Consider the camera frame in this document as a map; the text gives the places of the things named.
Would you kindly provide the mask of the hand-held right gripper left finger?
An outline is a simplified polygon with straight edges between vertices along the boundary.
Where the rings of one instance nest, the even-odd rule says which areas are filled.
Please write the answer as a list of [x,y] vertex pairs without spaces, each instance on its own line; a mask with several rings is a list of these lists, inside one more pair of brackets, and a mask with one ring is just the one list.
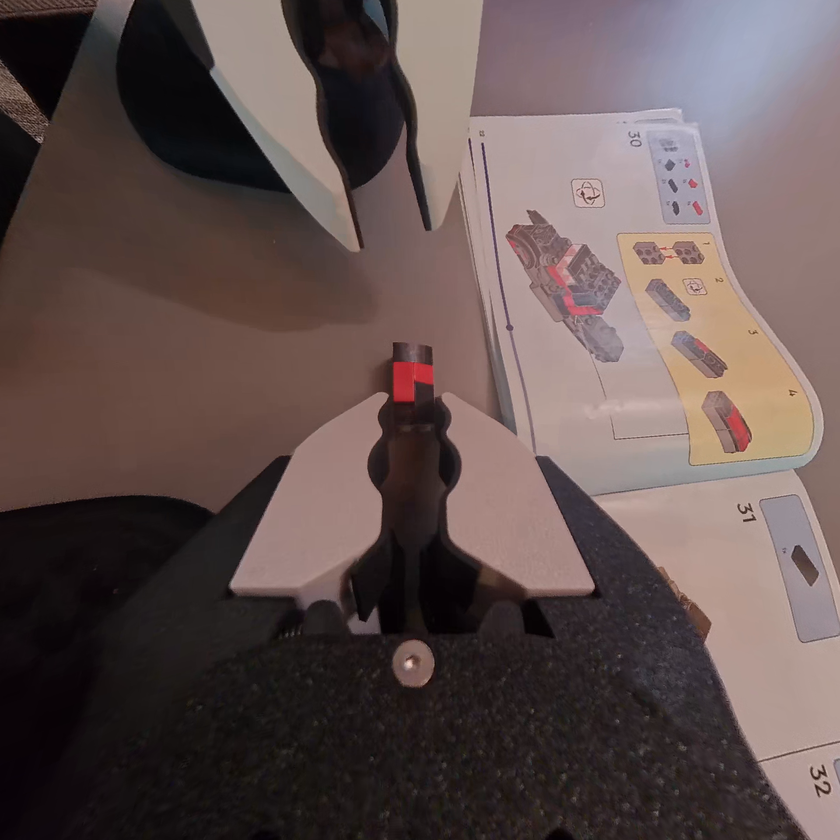
[[377,392],[293,452],[229,582],[237,596],[285,597],[305,611],[339,605],[352,622],[379,622],[391,575],[381,488],[387,443]]

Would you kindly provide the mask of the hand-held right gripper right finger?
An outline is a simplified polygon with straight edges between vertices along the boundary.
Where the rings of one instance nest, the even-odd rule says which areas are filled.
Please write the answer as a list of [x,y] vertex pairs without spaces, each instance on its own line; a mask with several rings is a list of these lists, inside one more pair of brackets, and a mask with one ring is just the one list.
[[434,588],[451,599],[532,599],[595,591],[534,453],[452,392],[436,401],[444,484]]

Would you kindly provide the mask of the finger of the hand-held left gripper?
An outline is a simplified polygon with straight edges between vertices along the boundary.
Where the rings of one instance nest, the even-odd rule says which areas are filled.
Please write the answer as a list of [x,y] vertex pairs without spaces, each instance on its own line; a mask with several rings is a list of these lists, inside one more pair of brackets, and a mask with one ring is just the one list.
[[196,1],[210,76],[291,195],[343,247],[363,239],[297,2]]
[[469,136],[482,1],[388,1],[392,78],[423,225],[445,220]]

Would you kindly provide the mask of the small red black brick assembly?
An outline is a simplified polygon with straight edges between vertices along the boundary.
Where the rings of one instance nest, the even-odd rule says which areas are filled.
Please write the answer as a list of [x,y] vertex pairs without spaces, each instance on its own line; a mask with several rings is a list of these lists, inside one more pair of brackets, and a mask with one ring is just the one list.
[[390,395],[381,415],[386,432],[434,426],[436,393],[431,345],[394,342],[390,385]]

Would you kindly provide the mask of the grey desk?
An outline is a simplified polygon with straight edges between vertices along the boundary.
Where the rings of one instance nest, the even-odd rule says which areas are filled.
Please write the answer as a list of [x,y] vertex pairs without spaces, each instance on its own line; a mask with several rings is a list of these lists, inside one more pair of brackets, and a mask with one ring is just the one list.
[[[284,196],[172,171],[115,80],[102,2],[2,249],[2,508],[160,494],[219,508],[375,389],[393,340],[497,411],[457,195],[424,231],[405,152],[348,253]],[[838,502],[838,2],[485,2],[475,116],[682,109],[730,261],[822,403],[801,471]]]

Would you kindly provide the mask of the open instruction booklet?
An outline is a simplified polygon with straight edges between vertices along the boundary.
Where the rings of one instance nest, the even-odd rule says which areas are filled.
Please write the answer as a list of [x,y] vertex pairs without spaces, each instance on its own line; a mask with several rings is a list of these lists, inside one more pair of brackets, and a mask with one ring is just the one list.
[[711,686],[838,838],[838,575],[795,468],[811,383],[723,247],[680,110],[473,118],[459,189],[504,422],[711,620]]

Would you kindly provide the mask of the small tan toy brick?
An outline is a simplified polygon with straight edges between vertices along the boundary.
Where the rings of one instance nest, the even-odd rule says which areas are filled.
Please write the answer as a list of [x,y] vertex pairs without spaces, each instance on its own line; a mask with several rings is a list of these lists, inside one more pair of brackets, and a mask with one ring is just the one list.
[[677,582],[669,575],[669,573],[664,567],[658,566],[657,571],[663,577],[666,584],[675,595],[675,598],[677,599],[679,604],[681,604],[681,606],[684,608],[689,622],[695,628],[700,640],[703,643],[705,643],[711,631],[710,618],[707,614],[705,614],[705,612],[699,607],[699,605],[695,601],[693,601],[686,593],[684,593],[679,588]]

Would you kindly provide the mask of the black mesh office chair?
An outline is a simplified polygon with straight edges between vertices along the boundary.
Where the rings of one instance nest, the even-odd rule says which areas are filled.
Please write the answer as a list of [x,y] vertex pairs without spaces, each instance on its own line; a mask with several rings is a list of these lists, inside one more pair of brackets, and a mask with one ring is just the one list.
[[216,592],[212,515],[2,512],[2,838],[279,838],[266,653],[291,601]]

